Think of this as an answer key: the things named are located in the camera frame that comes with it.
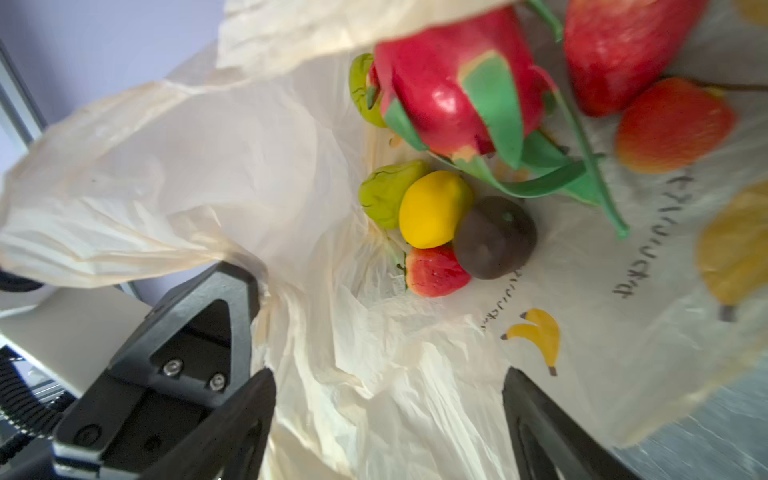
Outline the dark brown round fruit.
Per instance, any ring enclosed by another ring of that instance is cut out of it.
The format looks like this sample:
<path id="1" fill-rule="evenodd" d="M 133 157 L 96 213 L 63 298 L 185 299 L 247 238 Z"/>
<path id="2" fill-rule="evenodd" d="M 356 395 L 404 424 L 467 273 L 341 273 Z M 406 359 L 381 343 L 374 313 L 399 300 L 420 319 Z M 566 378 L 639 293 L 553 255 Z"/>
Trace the dark brown round fruit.
<path id="1" fill-rule="evenodd" d="M 527 211 L 500 196 L 479 200 L 459 222 L 452 241 L 459 265 L 482 280 L 524 266 L 537 243 L 536 225 Z"/>

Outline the pink fake dragon fruit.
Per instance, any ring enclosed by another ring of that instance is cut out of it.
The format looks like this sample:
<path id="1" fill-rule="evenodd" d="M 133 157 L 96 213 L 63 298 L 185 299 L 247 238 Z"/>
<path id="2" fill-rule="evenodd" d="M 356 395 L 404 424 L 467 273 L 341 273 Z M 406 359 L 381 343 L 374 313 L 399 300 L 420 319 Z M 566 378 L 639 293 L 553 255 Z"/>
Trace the pink fake dragon fruit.
<path id="1" fill-rule="evenodd" d="M 514 7 L 383 41 L 380 112 L 413 149 L 512 197 L 568 193 L 622 218 L 575 106 L 538 66 Z"/>

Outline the red yellow fake apple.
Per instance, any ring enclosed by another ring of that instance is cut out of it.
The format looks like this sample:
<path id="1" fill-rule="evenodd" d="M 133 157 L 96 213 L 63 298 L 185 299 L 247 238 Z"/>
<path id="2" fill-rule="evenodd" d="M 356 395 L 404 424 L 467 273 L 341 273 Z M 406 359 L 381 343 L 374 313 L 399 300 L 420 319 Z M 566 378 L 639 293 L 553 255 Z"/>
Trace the red yellow fake apple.
<path id="1" fill-rule="evenodd" d="M 680 77 L 661 80 L 623 112 L 615 136 L 617 160 L 636 173 L 687 167 L 718 148 L 738 114 L 718 89 Z"/>

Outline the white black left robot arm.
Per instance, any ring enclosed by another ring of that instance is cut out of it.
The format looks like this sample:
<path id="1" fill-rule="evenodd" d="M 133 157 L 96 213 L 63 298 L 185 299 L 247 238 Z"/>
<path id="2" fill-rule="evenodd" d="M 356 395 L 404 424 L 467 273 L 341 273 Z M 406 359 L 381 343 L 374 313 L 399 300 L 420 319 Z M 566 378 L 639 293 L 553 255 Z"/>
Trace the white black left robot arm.
<path id="1" fill-rule="evenodd" d="M 44 479 L 255 479 L 275 409 L 273 374 L 251 372 L 259 288 L 216 264 L 172 289 L 81 397 L 37 400 L 1 351 L 1 415 L 44 438 Z"/>

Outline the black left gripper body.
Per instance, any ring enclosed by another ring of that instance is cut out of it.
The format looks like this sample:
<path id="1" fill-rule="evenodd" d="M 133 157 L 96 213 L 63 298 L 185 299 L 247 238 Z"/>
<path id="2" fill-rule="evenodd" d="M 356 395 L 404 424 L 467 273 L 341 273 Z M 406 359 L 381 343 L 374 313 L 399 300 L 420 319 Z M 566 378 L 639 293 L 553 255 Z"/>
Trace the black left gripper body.
<path id="1" fill-rule="evenodd" d="M 104 371 L 55 429 L 53 469 L 68 479 L 137 479 L 240 386 L 240 371 L 164 365 Z"/>

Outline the translucent banana print plastic bag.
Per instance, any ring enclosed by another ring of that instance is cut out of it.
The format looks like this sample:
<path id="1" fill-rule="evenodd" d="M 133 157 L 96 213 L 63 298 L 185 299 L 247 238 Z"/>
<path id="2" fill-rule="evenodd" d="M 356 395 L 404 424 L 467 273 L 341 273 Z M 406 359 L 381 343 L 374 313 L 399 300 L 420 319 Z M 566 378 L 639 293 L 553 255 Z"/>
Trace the translucent banana print plastic bag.
<path id="1" fill-rule="evenodd" d="M 628 225 L 568 194 L 530 199 L 531 261 L 441 299 L 415 295 L 406 244 L 363 212 L 376 168 L 415 159 L 347 90 L 376 40 L 487 1 L 230 1 L 215 48 L 57 123 L 6 175 L 1 263 L 95 288 L 228 260 L 257 273 L 246 341 L 277 402 L 267 479 L 513 479 L 510 368 L 650 479 L 763 479 L 767 393 L 725 425 L 690 415 L 767 358 L 767 18 L 712 1 L 671 72 L 728 96 L 712 153 L 642 174 L 619 121 L 582 132 Z"/>

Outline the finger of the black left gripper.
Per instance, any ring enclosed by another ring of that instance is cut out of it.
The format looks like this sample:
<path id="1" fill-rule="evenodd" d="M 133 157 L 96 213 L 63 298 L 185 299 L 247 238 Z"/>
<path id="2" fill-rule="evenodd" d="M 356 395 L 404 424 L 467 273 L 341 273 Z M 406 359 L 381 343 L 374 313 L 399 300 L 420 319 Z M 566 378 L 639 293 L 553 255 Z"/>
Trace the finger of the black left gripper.
<path id="1" fill-rule="evenodd" d="M 122 381 L 217 408 L 251 377 L 258 281 L 218 263 L 169 291 L 118 350 L 108 371 Z"/>

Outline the green fake pear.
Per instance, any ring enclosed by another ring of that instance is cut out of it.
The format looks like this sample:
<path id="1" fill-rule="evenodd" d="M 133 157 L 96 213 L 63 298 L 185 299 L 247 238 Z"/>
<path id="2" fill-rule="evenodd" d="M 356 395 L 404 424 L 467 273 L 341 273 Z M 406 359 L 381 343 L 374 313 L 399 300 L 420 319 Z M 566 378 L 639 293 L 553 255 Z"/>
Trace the green fake pear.
<path id="1" fill-rule="evenodd" d="M 399 210 L 406 191 L 432 172 L 424 160 L 387 165 L 375 170 L 359 188 L 359 202 L 366 215 L 379 227 L 399 227 Z"/>

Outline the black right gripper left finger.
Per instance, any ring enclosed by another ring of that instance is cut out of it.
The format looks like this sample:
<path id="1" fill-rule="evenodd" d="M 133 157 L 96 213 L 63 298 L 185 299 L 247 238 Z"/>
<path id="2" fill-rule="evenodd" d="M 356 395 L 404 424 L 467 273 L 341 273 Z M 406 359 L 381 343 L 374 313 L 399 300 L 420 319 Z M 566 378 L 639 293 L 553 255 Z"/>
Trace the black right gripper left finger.
<path id="1" fill-rule="evenodd" d="M 141 477 L 258 478 L 275 405 L 274 375 L 264 368 Z"/>

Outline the red fake strawberry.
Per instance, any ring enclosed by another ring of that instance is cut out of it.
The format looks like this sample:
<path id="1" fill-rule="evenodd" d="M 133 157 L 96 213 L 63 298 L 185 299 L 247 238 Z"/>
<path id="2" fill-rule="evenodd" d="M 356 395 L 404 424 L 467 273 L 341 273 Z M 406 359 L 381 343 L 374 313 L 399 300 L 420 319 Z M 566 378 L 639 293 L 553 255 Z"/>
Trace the red fake strawberry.
<path id="1" fill-rule="evenodd" d="M 450 295 L 464 288 L 472 279 L 459 264 L 450 245 L 412 248 L 405 256 L 405 272 L 408 289 L 424 298 Z"/>

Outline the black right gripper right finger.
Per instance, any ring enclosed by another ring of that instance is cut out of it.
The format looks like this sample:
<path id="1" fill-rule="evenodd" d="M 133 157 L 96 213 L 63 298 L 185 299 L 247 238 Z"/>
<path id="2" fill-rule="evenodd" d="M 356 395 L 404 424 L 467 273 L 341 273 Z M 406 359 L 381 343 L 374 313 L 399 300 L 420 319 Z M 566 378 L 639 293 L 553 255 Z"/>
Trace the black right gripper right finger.
<path id="1" fill-rule="evenodd" d="M 502 396 L 521 479 L 638 478 L 524 372 L 507 371 Z"/>

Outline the yellow fake lemon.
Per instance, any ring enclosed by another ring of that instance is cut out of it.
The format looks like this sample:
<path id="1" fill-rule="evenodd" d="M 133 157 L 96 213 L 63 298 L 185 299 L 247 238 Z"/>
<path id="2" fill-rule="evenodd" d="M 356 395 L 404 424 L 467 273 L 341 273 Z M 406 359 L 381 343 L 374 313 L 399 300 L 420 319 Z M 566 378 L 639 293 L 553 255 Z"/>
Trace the yellow fake lemon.
<path id="1" fill-rule="evenodd" d="M 399 228 L 412 247 L 430 249 L 454 238 L 459 221 L 474 203 L 469 184 L 458 174 L 435 171 L 413 183 L 399 211 Z"/>

